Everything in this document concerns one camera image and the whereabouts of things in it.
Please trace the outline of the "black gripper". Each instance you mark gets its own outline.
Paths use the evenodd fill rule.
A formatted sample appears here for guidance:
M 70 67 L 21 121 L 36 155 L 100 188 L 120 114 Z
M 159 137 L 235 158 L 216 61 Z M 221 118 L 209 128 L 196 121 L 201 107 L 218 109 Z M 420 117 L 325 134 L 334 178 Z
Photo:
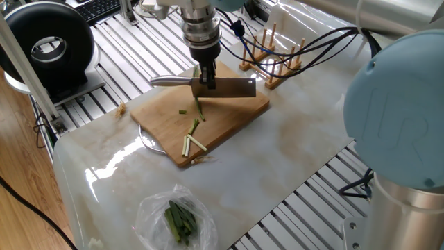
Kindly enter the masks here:
M 192 58 L 200 65 L 200 84 L 207 86 L 208 89 L 215 89 L 215 60 L 221 52 L 221 46 L 215 44 L 205 49 L 190 48 L 189 50 Z

